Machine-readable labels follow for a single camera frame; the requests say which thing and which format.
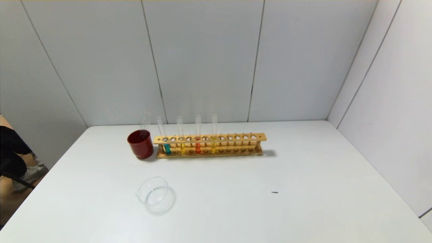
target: yellow liquid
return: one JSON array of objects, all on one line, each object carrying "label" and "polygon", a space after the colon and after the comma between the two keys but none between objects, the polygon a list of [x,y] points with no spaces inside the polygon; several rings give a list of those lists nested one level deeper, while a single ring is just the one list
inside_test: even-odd
[{"label": "yellow liquid", "polygon": [[181,153],[186,153],[186,146],[185,146],[185,144],[181,144],[180,152]]},{"label": "yellow liquid", "polygon": [[212,143],[212,153],[216,153],[216,143]]}]

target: shoe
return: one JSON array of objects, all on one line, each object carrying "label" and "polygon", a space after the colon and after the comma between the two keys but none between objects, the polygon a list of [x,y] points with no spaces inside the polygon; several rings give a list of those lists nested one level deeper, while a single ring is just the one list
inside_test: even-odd
[{"label": "shoe", "polygon": [[36,162],[36,164],[37,164],[38,166],[44,166],[44,164],[43,164],[43,163],[41,162],[41,160],[36,156],[35,153],[32,152],[32,156],[33,156],[33,159],[35,160],[35,162]]},{"label": "shoe", "polygon": [[[43,175],[45,175],[47,172],[48,172],[48,168],[45,167],[44,165],[42,165],[42,166],[28,166],[27,171],[25,172],[24,176],[21,177],[21,179],[23,179],[25,182],[32,184],[37,179],[39,179]],[[23,185],[19,182],[16,182],[16,181],[12,181],[12,185],[15,187],[16,192],[23,192],[28,188],[25,185]]]}]

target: teal liquid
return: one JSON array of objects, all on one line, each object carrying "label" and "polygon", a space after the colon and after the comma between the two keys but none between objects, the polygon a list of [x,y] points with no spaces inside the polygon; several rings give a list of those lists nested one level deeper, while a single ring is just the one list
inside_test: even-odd
[{"label": "teal liquid", "polygon": [[164,146],[166,154],[171,154],[171,148],[169,147],[169,144],[164,144]]}]

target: test tube rack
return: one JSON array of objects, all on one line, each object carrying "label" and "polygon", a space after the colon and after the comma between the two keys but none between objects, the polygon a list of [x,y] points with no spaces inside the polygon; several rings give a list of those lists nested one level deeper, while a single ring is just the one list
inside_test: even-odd
[{"label": "test tube rack", "polygon": [[[221,157],[221,156],[256,156],[262,155],[261,142],[267,141],[264,133],[235,133],[201,135],[199,140],[196,136],[156,136],[153,144],[159,146],[157,158],[185,158],[185,157]],[[196,152],[197,141],[200,141],[201,153]],[[216,151],[212,153],[212,143],[215,143]],[[167,154],[164,145],[169,144],[171,153]],[[185,153],[181,153],[181,144],[185,145]]]}]

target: white table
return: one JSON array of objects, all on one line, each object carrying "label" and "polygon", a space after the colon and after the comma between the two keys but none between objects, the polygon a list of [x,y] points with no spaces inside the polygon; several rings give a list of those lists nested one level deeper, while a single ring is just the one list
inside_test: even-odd
[{"label": "white table", "polygon": [[[432,242],[432,233],[330,123],[218,128],[266,133],[264,156],[157,160],[154,153],[141,161],[126,142],[138,126],[89,128],[0,231],[0,242]],[[159,133],[156,125],[149,130]],[[176,125],[166,130],[177,134]],[[176,193],[172,209],[160,216],[134,194],[154,176]]]}]

